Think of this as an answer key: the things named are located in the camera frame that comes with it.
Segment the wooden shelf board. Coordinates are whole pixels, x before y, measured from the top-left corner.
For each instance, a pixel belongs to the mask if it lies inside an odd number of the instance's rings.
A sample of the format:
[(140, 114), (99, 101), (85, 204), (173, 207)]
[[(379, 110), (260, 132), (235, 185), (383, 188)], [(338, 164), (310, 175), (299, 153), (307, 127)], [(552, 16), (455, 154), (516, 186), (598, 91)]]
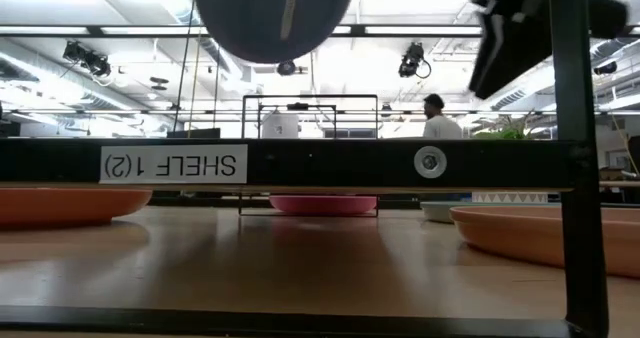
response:
[(100, 183), (44, 183), (0, 182), (0, 188), (37, 189), (136, 189), (154, 191), (208, 191), (222, 193), (275, 193), (275, 194), (421, 194), (464, 193), (480, 191), (568, 192), (571, 188), (469, 188), (469, 187), (300, 187), (224, 184), (100, 184)]

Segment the black metal shelf frame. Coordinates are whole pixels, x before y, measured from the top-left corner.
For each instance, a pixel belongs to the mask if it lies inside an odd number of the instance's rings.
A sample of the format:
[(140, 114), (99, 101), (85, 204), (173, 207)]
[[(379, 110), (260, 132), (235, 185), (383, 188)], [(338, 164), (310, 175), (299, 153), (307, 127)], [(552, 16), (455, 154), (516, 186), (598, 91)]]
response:
[[(558, 137), (554, 141), (378, 140), (358, 155), (365, 187), (571, 188), (562, 195), (567, 312), (561, 320), (410, 318), (0, 306), (0, 330), (227, 338), (607, 338), (609, 313), (586, 0), (549, 0)], [(420, 176), (424, 146), (447, 169)]]

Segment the person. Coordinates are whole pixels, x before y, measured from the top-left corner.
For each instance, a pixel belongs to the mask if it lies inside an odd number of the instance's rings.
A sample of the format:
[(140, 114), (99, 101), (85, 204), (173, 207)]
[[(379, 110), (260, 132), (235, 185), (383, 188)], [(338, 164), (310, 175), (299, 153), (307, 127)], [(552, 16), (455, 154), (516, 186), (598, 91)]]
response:
[(452, 119), (443, 115), (444, 101), (438, 94), (424, 98), (426, 122), (422, 137), (426, 139), (462, 139), (462, 128)]

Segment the orange plate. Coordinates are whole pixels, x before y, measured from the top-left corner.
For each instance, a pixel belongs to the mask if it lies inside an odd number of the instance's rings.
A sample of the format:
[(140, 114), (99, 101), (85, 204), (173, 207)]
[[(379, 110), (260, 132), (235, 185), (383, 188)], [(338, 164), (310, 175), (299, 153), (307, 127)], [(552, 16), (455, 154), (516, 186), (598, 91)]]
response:
[(0, 229), (108, 224), (145, 207), (151, 190), (1, 188)]

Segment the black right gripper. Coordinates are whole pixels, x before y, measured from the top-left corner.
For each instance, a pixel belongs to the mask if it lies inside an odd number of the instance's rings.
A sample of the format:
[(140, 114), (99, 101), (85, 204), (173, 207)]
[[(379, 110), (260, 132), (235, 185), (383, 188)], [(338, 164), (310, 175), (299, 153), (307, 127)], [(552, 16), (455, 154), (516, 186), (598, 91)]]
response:
[(485, 100), (551, 54), (547, 0), (471, 0), (482, 37), (468, 89)]

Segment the black overhead frame bar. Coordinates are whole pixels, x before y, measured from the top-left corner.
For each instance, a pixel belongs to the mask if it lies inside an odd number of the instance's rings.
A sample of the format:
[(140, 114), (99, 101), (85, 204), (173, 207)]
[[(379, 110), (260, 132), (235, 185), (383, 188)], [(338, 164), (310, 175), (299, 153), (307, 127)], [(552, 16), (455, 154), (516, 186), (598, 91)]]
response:
[[(477, 25), (338, 25), (330, 34), (335, 38), (480, 38)], [(202, 26), (188, 25), (0, 25), (0, 37), (62, 38), (193, 38), (209, 32)]]

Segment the green plant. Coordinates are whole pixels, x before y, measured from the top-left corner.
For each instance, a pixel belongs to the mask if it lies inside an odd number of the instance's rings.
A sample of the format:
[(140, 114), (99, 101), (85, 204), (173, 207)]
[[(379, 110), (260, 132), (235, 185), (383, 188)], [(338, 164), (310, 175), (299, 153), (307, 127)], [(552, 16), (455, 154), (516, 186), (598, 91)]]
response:
[(527, 128), (531, 113), (524, 115), (501, 115), (500, 119), (488, 130), (477, 131), (474, 139), (484, 140), (528, 140), (530, 130)]

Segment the white cylindrical container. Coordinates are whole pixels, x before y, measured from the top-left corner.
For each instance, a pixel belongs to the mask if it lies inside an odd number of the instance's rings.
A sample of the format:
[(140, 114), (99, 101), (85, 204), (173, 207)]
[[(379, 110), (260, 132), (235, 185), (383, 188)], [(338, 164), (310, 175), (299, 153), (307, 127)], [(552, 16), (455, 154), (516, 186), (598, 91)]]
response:
[(299, 137), (297, 114), (274, 112), (261, 123), (262, 139), (296, 139)]

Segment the dark round plate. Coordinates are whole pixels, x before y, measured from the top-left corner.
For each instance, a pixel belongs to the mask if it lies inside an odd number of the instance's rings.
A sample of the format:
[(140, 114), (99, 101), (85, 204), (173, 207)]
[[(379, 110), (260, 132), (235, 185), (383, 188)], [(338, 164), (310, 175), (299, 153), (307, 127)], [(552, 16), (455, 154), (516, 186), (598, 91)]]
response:
[(196, 0), (211, 37), (230, 54), (280, 63), (320, 46), (340, 24), (351, 0)]

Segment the silver bolt with washer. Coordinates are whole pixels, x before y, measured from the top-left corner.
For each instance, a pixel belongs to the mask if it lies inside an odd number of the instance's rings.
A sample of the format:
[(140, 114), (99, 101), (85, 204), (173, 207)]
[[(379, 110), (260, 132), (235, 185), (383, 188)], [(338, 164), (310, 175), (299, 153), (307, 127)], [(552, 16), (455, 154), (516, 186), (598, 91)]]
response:
[(435, 179), (446, 171), (447, 158), (441, 149), (435, 146), (424, 146), (415, 153), (413, 164), (420, 176)]

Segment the peach beige plate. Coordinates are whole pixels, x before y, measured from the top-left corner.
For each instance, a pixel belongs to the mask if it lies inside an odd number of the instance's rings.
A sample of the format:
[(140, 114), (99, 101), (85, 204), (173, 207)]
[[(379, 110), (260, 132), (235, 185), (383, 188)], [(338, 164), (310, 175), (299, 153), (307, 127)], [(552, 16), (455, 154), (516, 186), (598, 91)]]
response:
[[(451, 220), (464, 242), (494, 255), (564, 265), (559, 206), (455, 206)], [(640, 209), (601, 210), (606, 272), (640, 279)]]

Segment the white shelf label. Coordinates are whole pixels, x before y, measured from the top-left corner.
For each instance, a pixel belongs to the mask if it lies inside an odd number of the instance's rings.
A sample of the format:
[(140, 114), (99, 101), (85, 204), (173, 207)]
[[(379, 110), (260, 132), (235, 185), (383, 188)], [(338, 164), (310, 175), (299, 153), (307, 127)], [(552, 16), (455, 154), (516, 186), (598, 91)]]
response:
[(101, 184), (244, 184), (246, 145), (104, 146)]

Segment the pink plate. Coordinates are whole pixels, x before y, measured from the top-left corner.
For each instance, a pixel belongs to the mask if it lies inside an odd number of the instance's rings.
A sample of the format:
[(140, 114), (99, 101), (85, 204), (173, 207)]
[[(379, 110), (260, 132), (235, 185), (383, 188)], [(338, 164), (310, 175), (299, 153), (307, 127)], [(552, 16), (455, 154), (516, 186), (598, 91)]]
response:
[(351, 216), (372, 211), (377, 206), (376, 196), (354, 195), (272, 195), (273, 208), (300, 216)]

